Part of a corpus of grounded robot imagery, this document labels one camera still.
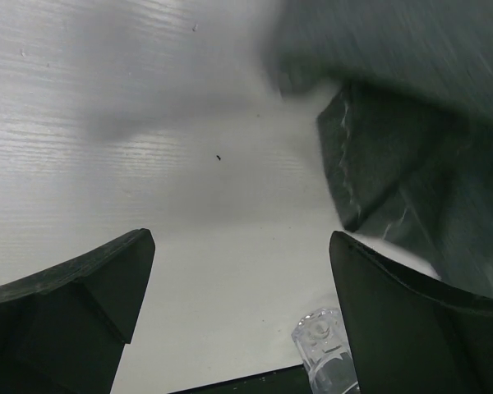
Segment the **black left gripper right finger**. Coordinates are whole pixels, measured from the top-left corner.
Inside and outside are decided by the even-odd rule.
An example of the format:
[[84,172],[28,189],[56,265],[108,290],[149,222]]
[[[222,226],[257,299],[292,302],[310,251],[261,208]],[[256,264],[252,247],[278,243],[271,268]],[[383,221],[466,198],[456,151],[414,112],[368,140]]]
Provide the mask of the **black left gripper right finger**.
[[493,393],[493,299],[336,231],[329,257],[363,393]]

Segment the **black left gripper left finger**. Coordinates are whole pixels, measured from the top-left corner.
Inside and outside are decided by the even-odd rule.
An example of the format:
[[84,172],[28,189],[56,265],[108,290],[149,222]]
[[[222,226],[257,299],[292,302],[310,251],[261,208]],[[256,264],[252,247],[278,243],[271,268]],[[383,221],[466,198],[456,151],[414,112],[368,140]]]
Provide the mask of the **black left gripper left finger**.
[[154,262],[137,229],[0,286],[0,393],[109,393]]

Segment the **grey cloth placemat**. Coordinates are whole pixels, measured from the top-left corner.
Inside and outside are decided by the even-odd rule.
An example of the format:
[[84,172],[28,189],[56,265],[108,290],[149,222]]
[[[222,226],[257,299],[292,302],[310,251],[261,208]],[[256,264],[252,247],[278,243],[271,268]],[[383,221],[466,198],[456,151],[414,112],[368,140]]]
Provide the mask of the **grey cloth placemat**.
[[340,84],[316,125],[342,228],[493,298],[493,1],[286,1],[271,38],[282,94]]

